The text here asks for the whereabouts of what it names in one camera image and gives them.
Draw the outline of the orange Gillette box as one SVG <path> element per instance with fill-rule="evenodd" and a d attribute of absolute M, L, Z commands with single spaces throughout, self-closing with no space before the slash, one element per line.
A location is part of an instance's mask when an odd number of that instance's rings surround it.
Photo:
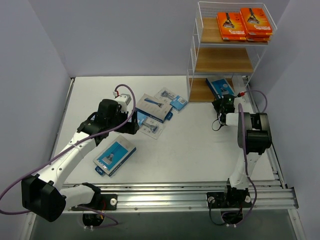
<path fill-rule="evenodd" d="M 270 35 L 246 35 L 246 40 L 251 42 L 268 42 L 270 38 Z"/>
<path fill-rule="evenodd" d="M 240 12 L 218 12 L 216 20 L 223 41 L 247 40 Z"/>
<path fill-rule="evenodd" d="M 246 33 L 251 36 L 271 36 L 272 26 L 262 8 L 243 7 L 240 9 Z"/>

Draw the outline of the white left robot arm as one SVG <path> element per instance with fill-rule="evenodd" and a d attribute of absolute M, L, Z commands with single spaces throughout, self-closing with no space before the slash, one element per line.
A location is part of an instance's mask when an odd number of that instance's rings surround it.
<path fill-rule="evenodd" d="M 133 101 L 121 94 L 103 99 L 98 110 L 80 124 L 65 148 L 50 166 L 21 180 L 22 205 L 48 222 L 60 217 L 64 210 L 84 206 L 95 210 L 102 205 L 101 189 L 91 183 L 63 188 L 63 184 L 80 161 L 110 132 L 134 135 L 138 131 L 137 112 L 128 113 Z"/>

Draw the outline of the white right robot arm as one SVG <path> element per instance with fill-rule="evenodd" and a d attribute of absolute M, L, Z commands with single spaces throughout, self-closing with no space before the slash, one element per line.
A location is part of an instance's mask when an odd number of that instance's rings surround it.
<path fill-rule="evenodd" d="M 272 145 L 267 113 L 245 112 L 241 103 L 238 103 L 239 112 L 236 112 L 236 98 L 226 94 L 212 102 L 220 126 L 237 127 L 240 148 L 235 169 L 227 179 L 224 191 L 207 193 L 208 207 L 214 209 L 252 208 L 255 205 L 258 192 L 251 176 L 258 160 Z"/>

